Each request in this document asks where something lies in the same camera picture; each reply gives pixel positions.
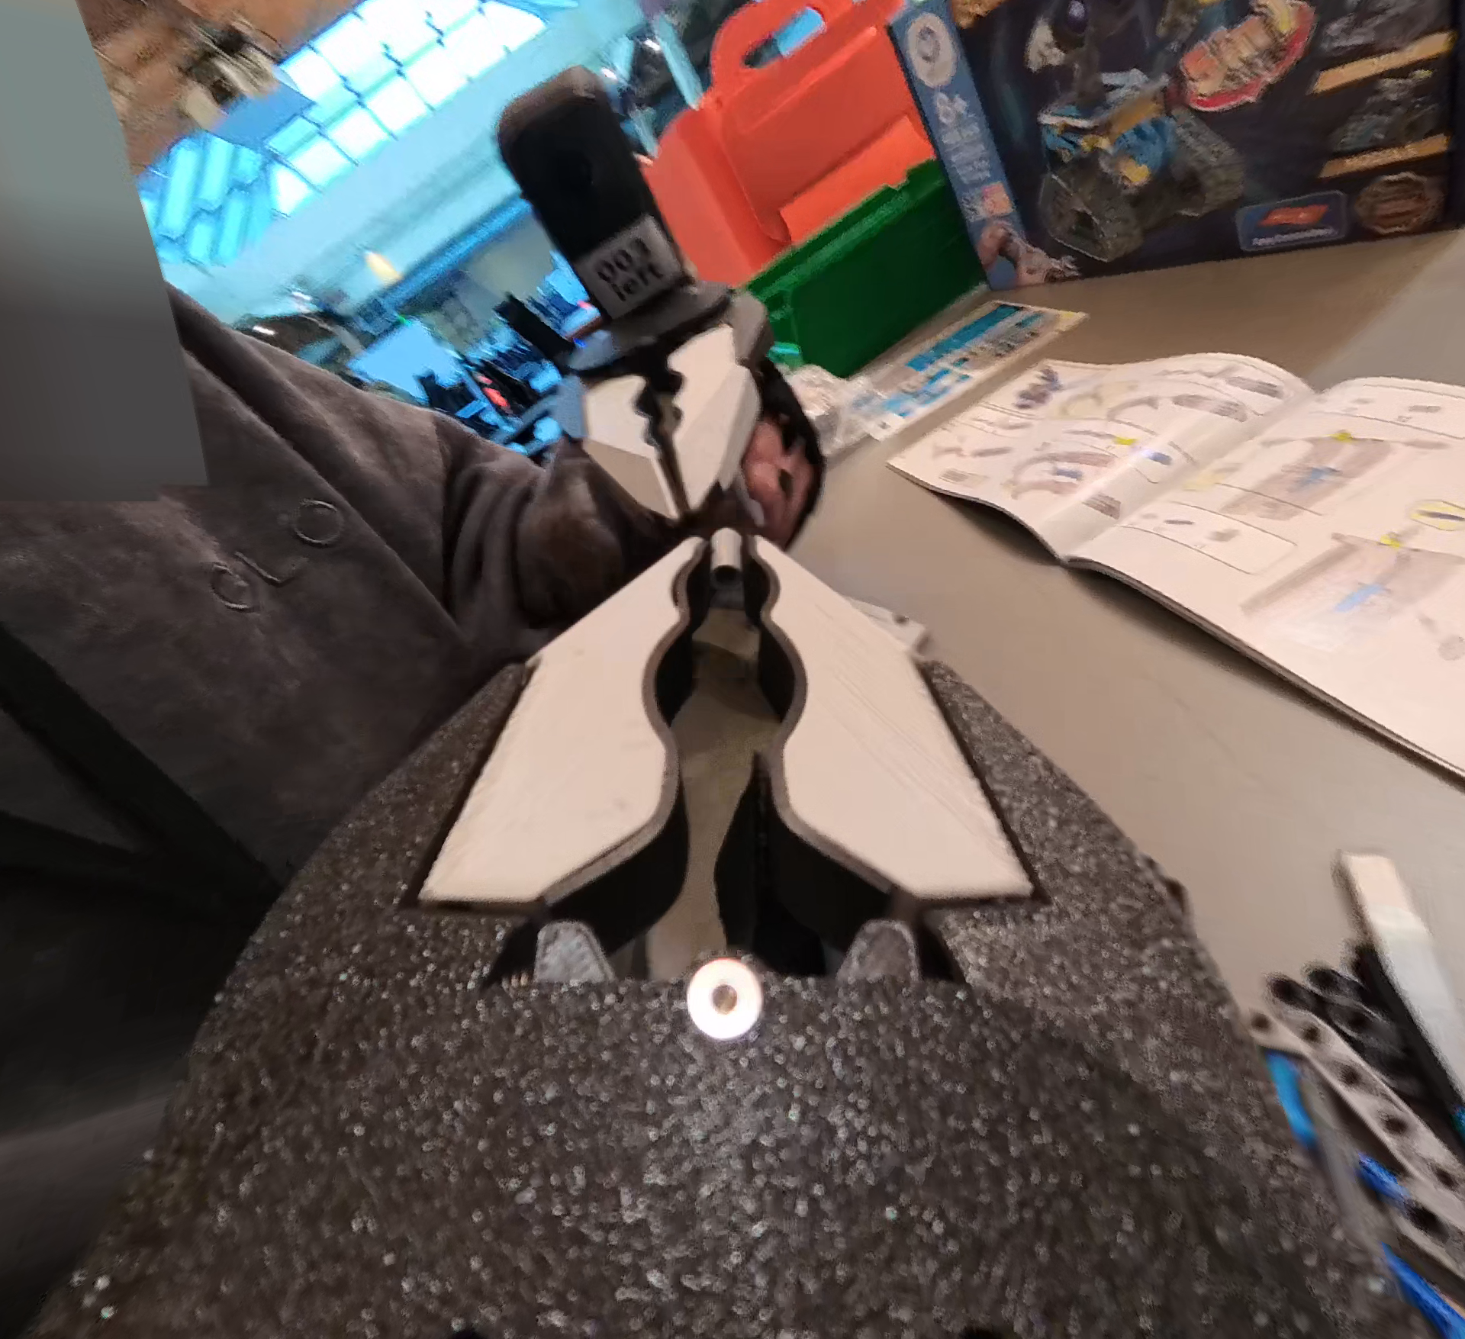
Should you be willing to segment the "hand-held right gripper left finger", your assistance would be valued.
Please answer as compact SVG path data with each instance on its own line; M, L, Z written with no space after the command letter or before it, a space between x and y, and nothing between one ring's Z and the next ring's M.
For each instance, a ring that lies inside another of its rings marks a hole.
M704 610L706 542L694 537L535 655L422 906L580 923L606 955L649 935L687 876L670 722Z

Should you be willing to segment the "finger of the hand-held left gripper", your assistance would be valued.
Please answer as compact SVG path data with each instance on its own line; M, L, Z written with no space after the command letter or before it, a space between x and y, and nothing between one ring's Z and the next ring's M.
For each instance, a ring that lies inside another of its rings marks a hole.
M596 379L583 397L588 458L641 509L682 523L690 499L676 452L682 376L622 374Z
M732 327L715 327L670 358L670 462L687 517L732 487L759 423L759 388Z

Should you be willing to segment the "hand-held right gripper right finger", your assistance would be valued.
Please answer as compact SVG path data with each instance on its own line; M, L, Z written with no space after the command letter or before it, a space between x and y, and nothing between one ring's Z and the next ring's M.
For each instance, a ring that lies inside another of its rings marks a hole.
M764 539L744 563L778 713L764 766L787 911L804 926L918 924L1028 901L1031 874L912 647Z

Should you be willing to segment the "grey tube connector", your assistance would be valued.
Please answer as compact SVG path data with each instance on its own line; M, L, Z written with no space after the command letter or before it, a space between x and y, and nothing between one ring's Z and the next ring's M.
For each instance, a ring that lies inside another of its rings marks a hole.
M714 604L726 612L740 612L744 618L757 615L764 601L764 577L757 537L737 528L720 528L709 542L709 581Z

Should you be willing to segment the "pile of blue yellow pieces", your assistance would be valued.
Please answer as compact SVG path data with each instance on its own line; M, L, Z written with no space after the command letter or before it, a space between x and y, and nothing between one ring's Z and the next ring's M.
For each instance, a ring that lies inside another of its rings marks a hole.
M1345 1229L1428 1337L1463 1335L1463 1001L1398 865L1345 853L1342 963L1265 980L1247 1030Z

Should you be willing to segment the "person's left hand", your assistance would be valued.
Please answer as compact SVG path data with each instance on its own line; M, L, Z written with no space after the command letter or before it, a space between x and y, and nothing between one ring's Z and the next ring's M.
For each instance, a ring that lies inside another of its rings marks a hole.
M813 490L813 466L803 443L787 443L778 429L759 426L744 452L742 481L757 508L759 534L778 549L791 547Z

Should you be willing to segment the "small clear plastic bag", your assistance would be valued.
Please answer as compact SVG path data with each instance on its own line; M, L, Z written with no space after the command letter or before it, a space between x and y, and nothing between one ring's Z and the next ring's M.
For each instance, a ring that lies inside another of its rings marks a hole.
M890 368L867 368L851 379L838 379L817 365L785 373L804 415L808 418L826 462L835 462L863 441L890 440L907 426L895 412Z

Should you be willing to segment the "green plastic bin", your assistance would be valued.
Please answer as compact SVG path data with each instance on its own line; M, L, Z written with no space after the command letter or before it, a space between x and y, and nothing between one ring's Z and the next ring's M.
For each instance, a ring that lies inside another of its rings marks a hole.
M940 161L785 253L745 284L782 360L851 379L963 297L985 287Z

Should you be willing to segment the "orange carry case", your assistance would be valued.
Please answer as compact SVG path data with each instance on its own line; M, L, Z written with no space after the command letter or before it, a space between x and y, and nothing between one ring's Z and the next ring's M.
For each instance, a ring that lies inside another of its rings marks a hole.
M694 273L740 287L934 159L890 25L907 0L757 0L646 167Z

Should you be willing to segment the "sticker sheet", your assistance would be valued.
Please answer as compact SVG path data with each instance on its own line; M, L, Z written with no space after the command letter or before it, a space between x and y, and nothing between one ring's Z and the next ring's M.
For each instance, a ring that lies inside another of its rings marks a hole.
M1086 314L1061 306L982 304L895 360L859 374L847 418L860 438L887 440L905 434L1083 322Z

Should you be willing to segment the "building instruction booklet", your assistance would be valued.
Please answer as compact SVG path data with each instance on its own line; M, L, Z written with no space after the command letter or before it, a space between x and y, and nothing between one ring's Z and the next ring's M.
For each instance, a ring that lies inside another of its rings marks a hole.
M893 455L1463 777L1463 388L1045 360Z

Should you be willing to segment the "toy robot product box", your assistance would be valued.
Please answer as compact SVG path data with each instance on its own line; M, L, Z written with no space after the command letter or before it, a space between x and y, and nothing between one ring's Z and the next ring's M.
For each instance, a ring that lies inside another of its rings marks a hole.
M1463 0L912 0L994 290L1463 226Z

